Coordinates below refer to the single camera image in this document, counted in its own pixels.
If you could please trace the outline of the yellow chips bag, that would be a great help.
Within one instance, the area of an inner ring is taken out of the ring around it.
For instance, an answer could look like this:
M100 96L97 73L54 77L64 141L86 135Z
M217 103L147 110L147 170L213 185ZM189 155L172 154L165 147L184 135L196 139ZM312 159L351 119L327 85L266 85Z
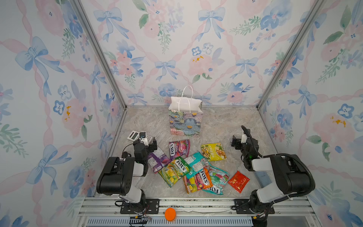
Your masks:
M226 159L226 153L220 142L202 144L201 152L208 161L220 161Z

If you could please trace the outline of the mint Fox's candy bag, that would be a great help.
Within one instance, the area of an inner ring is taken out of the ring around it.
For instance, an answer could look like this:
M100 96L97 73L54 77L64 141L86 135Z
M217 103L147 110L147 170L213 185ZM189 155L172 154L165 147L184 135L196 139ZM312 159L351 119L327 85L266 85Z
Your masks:
M211 188L203 189L203 191L210 194L223 195L223 190L230 177L229 173L215 166L210 166L209 175L213 186Z

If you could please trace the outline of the teal snack packet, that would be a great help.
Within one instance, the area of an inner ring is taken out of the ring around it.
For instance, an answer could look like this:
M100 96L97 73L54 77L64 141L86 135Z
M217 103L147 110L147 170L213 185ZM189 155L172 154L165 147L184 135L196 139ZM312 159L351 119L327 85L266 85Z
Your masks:
M191 179L204 168L209 169L210 167L209 161L200 152L185 158L184 161L191 167L186 175L187 179Z

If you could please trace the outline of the orange Fox's candy bag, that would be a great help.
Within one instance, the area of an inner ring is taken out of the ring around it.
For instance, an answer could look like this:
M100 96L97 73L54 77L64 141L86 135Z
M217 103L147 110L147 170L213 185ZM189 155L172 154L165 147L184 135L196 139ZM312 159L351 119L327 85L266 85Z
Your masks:
M207 168L203 168L190 179L188 179L187 176L184 176L183 181L187 194L194 193L200 190L207 190L213 187L213 183Z

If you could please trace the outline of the floral paper gift bag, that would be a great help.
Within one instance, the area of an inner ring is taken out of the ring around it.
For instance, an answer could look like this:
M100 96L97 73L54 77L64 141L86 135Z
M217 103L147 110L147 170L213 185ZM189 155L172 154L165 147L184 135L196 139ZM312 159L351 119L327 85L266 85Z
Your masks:
M199 137L203 118L202 100L172 96L168 108L170 133L178 136Z

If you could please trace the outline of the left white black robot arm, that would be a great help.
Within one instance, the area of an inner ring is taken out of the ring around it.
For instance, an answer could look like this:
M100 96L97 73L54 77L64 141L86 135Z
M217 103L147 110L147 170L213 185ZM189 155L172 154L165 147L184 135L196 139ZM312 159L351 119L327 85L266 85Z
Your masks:
M132 185L133 177L145 177L148 172L148 156L157 150L157 140L152 138L151 144L146 139L138 139L132 143L134 155L124 151L121 157L108 158L96 183L98 194L117 194L132 205L146 205L143 190Z

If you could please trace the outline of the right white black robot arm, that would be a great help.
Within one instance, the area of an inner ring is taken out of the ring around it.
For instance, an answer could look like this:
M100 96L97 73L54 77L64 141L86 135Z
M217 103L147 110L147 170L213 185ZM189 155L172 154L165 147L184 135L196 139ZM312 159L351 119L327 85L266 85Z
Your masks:
M308 195L315 189L315 180L308 167L297 155L273 154L259 156L258 141L254 138L232 138L231 146L242 153L242 162L250 172L271 171L274 182L252 191L248 201L234 200L232 210L267 215L273 205L294 197Z

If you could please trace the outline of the magenta Fox's candy bag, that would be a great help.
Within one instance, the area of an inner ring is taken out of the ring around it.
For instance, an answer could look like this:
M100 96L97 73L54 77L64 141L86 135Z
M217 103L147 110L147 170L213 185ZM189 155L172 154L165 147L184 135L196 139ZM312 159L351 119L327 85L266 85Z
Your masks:
M189 156L190 152L190 140L181 140L169 142L170 160L174 160L177 157Z

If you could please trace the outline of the purple snack packet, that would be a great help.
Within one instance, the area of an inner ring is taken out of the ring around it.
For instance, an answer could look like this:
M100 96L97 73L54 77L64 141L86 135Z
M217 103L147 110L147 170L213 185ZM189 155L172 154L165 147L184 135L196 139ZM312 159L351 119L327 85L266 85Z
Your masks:
M154 174L170 163L169 157L158 147L148 155L148 164L152 168Z

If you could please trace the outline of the blue oblong case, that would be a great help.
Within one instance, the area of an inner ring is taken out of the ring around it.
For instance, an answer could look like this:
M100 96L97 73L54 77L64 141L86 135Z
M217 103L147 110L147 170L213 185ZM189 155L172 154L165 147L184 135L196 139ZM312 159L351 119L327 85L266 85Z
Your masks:
M268 186L270 183L272 183L271 178L269 177L268 173L265 171L254 172L254 175L256 176L261 188L264 188Z

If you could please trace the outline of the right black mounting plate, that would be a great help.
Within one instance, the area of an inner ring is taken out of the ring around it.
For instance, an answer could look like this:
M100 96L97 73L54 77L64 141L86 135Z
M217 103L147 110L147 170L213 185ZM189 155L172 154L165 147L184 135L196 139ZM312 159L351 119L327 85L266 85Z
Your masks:
M234 199L234 206L232 210L237 214L265 214L267 211L268 203L261 203L259 201L250 201L250 199Z

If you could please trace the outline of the black mounting plate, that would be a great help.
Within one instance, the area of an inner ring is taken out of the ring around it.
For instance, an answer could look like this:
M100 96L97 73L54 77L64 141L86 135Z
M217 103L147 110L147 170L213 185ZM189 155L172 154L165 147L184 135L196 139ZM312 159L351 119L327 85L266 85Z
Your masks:
M268 203L261 203L259 201L250 201L250 199L234 199L234 206L232 210L237 214L265 214L267 211Z
M139 203L129 203L123 201L120 206L120 214L158 214L159 213L159 199L145 199Z

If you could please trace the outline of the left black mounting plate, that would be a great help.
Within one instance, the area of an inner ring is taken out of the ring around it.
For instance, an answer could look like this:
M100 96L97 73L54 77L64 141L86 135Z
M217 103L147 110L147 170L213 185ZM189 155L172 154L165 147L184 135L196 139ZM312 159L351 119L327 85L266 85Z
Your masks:
M159 199L145 199L139 203L129 203L123 201L120 206L120 214L158 214L159 213Z

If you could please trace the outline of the orange round cap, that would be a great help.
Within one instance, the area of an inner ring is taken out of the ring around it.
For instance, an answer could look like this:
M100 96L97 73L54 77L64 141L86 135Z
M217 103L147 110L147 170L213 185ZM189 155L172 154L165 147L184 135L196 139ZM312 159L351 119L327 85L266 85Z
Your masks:
M168 208L164 212L164 217L167 221L172 222L176 219L176 210L174 208Z

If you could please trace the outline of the aluminium frame rail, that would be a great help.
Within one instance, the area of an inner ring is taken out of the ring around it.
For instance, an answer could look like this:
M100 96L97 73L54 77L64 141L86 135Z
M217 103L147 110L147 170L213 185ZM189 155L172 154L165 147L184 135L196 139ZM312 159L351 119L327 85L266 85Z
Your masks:
M306 197L274 205L266 222L253 220L255 214L237 214L234 198L164 197L158 214L120 214L115 197L87 198L74 223L75 227L320 227L317 215ZM176 210L176 219L164 217L168 208Z

